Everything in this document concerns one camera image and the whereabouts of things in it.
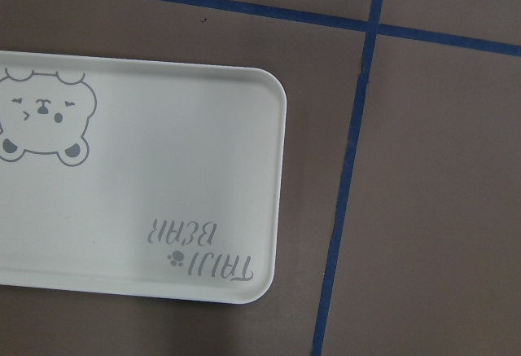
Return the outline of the white bear tray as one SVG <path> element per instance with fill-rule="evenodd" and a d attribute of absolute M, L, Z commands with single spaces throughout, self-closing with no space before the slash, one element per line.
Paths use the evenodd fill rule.
<path fill-rule="evenodd" d="M 2 52 L 2 284 L 259 299 L 286 111 L 260 68 Z"/>

